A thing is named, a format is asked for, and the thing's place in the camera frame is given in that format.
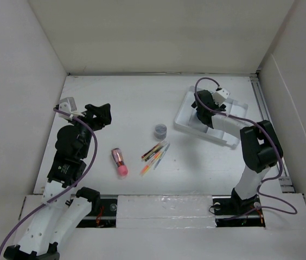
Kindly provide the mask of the grey clear small jar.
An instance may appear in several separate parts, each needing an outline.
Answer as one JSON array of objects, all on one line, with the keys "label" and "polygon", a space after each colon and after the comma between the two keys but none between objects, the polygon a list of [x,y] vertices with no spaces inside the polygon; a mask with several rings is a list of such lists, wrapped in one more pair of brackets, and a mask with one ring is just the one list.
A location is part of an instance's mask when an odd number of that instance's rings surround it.
[{"label": "grey clear small jar", "polygon": [[154,137],[157,140],[164,140],[167,136],[167,126],[164,124],[158,124],[154,128]]}]

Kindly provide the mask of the pink capped tube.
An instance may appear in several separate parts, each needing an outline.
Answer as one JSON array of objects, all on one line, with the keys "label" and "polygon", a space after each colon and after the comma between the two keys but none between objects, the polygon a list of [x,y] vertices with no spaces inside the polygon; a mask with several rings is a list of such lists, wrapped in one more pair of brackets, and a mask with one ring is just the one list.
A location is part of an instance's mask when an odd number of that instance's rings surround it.
[{"label": "pink capped tube", "polygon": [[115,148],[111,151],[113,161],[117,167],[117,173],[121,178],[128,175],[128,168],[124,162],[123,154],[119,148]]}]

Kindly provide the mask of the black red pen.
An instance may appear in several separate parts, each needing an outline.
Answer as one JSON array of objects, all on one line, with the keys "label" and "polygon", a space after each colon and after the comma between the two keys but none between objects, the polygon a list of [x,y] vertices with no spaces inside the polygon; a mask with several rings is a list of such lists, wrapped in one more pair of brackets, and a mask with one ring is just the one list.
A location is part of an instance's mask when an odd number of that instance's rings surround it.
[{"label": "black red pen", "polygon": [[165,140],[159,142],[157,145],[155,145],[151,150],[149,150],[147,153],[142,155],[142,161],[148,161],[152,156],[154,156],[158,151],[160,151],[167,142]]}]

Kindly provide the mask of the clear blue pen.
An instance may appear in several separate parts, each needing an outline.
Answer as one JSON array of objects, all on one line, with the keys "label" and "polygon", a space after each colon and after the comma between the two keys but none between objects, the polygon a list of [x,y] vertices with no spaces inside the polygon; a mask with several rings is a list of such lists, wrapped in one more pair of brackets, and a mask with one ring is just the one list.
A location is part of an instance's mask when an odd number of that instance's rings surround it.
[{"label": "clear blue pen", "polygon": [[168,143],[168,144],[166,145],[166,148],[163,150],[163,152],[162,152],[162,154],[160,155],[160,157],[159,157],[157,163],[155,163],[155,165],[154,165],[154,170],[157,168],[157,166],[159,165],[159,163],[160,163],[161,160],[163,159],[163,157],[164,157],[164,155],[166,154],[166,152],[167,152],[167,150],[169,149],[169,147],[170,147],[170,143]]}]

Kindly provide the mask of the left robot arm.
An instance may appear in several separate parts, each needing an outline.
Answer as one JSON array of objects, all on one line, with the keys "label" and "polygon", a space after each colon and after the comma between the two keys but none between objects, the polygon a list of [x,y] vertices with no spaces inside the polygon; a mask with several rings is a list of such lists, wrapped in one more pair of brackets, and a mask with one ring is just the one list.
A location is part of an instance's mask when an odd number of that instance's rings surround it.
[{"label": "left robot arm", "polygon": [[43,192],[41,204],[23,217],[12,229],[14,233],[28,218],[32,221],[19,242],[0,247],[5,259],[59,259],[78,224],[88,214],[100,210],[100,193],[91,188],[76,189],[91,169],[95,157],[86,164],[90,144],[97,143],[95,131],[111,124],[111,106],[88,104],[79,113],[72,98],[66,98],[54,108],[58,116],[68,121],[57,133],[56,153]]}]

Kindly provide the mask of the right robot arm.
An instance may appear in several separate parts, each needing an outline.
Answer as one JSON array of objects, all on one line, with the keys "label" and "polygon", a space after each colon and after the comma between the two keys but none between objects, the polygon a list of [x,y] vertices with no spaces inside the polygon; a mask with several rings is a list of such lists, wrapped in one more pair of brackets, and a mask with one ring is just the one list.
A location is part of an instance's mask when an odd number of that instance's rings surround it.
[{"label": "right robot arm", "polygon": [[283,150],[271,122],[254,122],[226,114],[225,94],[200,90],[192,107],[197,118],[211,129],[223,131],[241,142],[245,168],[229,199],[221,202],[218,215],[241,215],[257,202],[258,189],[270,168],[282,163]]}]

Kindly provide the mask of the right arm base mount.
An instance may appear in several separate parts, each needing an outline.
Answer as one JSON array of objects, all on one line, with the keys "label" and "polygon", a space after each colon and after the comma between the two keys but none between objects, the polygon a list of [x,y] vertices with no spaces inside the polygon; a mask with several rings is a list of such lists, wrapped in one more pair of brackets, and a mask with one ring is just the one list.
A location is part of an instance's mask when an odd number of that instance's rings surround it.
[{"label": "right arm base mount", "polygon": [[213,198],[209,212],[215,215],[218,228],[265,226],[262,211],[253,203],[238,206],[230,198]]}]

